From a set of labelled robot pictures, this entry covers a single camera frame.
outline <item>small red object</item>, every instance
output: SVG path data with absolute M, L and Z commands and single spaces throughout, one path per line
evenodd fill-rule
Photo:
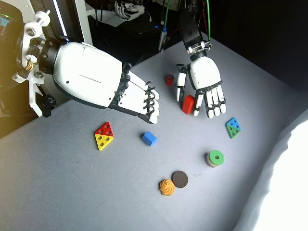
M 186 96 L 182 105 L 182 111 L 186 114 L 190 114 L 193 111 L 193 106 L 194 97 L 191 95 Z
M 165 82 L 168 86 L 173 84 L 173 80 L 174 80 L 174 77 L 172 75 L 167 75 L 167 77 L 165 78 Z
M 113 136 L 109 122 L 104 123 L 94 134 Z

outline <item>green ring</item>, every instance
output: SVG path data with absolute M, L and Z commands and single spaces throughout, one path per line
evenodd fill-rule
M 222 165 L 225 162 L 225 157 L 220 151 L 213 150 L 208 154 L 208 159 L 213 165 Z

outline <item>red triangle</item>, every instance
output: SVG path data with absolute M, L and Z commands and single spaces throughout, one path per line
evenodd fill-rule
M 105 136 L 113 136 L 109 122 L 104 123 L 103 126 L 101 126 L 99 129 L 97 129 L 94 134 L 100 134 L 100 135 L 105 135 Z

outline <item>gray table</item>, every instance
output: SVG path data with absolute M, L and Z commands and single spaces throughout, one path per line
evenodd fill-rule
M 209 56 L 224 81 L 222 116 L 210 120 L 204 107 L 198 117 L 184 114 L 165 85 L 175 64 L 189 62 L 181 42 L 133 68 L 160 93 L 157 125 L 69 101 L 0 140 L 0 230 L 231 230 L 296 93 L 216 41 Z M 194 95 L 188 81 L 186 92 Z M 242 132 L 231 140 L 232 117 Z M 106 121 L 115 139 L 99 152 L 93 133 Z M 141 140 L 146 131 L 155 146 Z M 215 149 L 226 160 L 210 168 L 204 156 Z M 176 170 L 188 185 L 162 196 L 158 183 Z

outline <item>yellow triangle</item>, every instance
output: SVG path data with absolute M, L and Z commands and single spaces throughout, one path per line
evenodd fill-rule
M 97 147 L 101 151 L 103 150 L 111 141 L 114 139 L 113 136 L 105 136 L 101 134 L 95 134 L 95 139 L 97 142 Z

